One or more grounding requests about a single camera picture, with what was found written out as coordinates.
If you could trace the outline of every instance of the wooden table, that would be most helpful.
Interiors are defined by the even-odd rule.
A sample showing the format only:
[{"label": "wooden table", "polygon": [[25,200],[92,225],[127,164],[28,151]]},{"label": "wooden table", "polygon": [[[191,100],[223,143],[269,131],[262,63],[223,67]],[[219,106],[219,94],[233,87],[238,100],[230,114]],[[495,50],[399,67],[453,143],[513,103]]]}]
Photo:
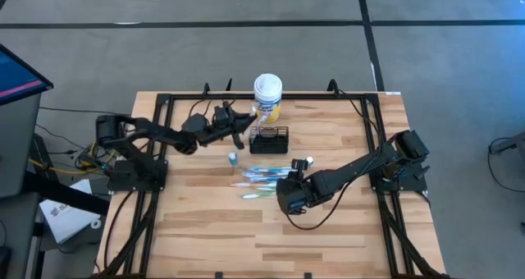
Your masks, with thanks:
[{"label": "wooden table", "polygon": [[[151,120],[156,96],[154,92],[138,93],[133,116]],[[379,93],[379,98],[387,137],[407,130],[409,122],[401,96]],[[180,129],[194,103],[176,101],[172,128]],[[204,112],[206,104],[200,103],[194,112]],[[234,105],[237,112],[248,112],[250,107],[248,100],[237,100]],[[311,173],[341,167],[368,153],[363,119],[347,100],[284,100],[276,125],[290,128],[289,152],[252,155],[247,147],[239,151],[240,167],[235,169],[229,167],[227,159],[227,154],[235,151],[231,137],[201,147],[191,156],[168,148],[169,172],[158,203],[148,277],[213,277],[215,272],[224,272],[225,277],[303,277],[305,272],[312,272],[314,277],[389,277],[377,197],[368,176],[346,190],[332,217],[315,231],[291,226],[275,197],[246,200],[240,196],[253,189],[230,187],[230,183],[242,180],[242,167],[289,166],[292,158],[311,156],[314,167],[307,171]],[[247,137],[241,137],[246,145]],[[112,197],[108,221],[125,195]],[[128,199],[116,221],[110,259],[128,239],[136,195]],[[400,198],[409,238],[431,266],[444,272],[427,202],[409,192]],[[292,218],[304,226],[317,224],[334,202]],[[109,224],[98,251],[100,266]],[[399,271],[403,272],[400,246],[394,240]],[[135,272],[141,241],[135,252]]]}]

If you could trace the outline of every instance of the gray carpet floor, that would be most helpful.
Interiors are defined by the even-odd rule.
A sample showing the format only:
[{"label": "gray carpet floor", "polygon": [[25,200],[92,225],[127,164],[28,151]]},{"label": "gray carpet floor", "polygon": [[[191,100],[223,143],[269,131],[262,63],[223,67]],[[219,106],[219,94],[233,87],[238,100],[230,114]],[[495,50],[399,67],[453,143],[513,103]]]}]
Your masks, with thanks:
[{"label": "gray carpet floor", "polygon": [[[525,19],[525,0],[367,0],[372,21]],[[358,0],[7,0],[7,23],[360,20]],[[403,94],[410,125],[431,150],[432,216],[450,275],[520,278],[525,194],[499,187],[486,165],[495,138],[525,131],[525,26],[373,27],[387,91]],[[47,107],[130,112],[140,90],[248,90],[263,72],[289,90],[374,90],[361,26],[200,29],[0,29],[8,46],[47,76]],[[38,122],[75,142],[94,138],[91,114],[42,110]],[[37,130],[49,150],[69,149]],[[55,157],[71,163],[69,158]],[[510,151],[495,174],[525,190]],[[48,251],[44,278],[87,276],[97,246]]]}]

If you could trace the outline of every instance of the yellow cable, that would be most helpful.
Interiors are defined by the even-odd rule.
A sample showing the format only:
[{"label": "yellow cable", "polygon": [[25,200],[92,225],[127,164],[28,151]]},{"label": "yellow cable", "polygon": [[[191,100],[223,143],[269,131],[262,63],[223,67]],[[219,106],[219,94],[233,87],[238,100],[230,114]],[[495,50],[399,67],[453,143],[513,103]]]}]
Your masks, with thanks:
[{"label": "yellow cable", "polygon": [[[106,159],[105,163],[108,163],[114,156],[115,156],[115,150],[112,150],[112,152],[109,154],[109,157]],[[28,161],[33,163],[34,165],[36,165],[38,167],[43,167],[42,163],[40,163],[40,162],[38,162],[38,161],[36,161],[34,159],[29,158]],[[66,173],[66,174],[72,174],[72,175],[84,175],[84,174],[88,174],[88,173],[91,173],[91,172],[95,172],[99,168],[97,167],[97,168],[89,169],[88,171],[85,171],[85,172],[67,171],[67,170],[60,169],[60,168],[55,168],[55,167],[50,167],[49,169],[54,171],[54,172],[60,172],[60,173]]]}]

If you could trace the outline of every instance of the white lid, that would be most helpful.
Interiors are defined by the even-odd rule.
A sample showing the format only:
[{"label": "white lid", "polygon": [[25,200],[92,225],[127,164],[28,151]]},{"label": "white lid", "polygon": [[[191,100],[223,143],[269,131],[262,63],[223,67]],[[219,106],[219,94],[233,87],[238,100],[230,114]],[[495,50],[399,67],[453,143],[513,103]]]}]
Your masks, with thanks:
[{"label": "white lid", "polygon": [[282,82],[273,74],[262,74],[253,83],[255,97],[262,101],[279,99],[282,93]]}]

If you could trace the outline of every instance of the table leg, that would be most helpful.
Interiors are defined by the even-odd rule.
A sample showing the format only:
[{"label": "table leg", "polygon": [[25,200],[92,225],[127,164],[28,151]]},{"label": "table leg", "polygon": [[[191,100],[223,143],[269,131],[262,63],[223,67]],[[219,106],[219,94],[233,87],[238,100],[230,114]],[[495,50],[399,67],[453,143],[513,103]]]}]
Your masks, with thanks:
[{"label": "table leg", "polygon": [[102,216],[106,216],[109,209],[109,202],[104,199],[72,189],[59,182],[50,181],[32,172],[25,173],[23,191],[37,192],[42,198],[51,199]]}]

